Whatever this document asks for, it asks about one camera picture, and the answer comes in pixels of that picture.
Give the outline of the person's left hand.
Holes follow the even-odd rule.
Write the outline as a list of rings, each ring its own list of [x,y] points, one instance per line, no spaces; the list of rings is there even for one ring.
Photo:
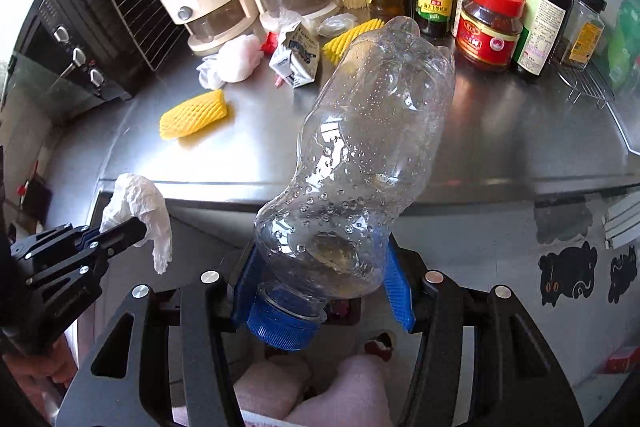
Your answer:
[[[53,343],[46,355],[8,352],[2,358],[11,374],[22,381],[26,381],[27,377],[51,378],[55,384],[68,386],[77,373],[77,364],[65,335]]]

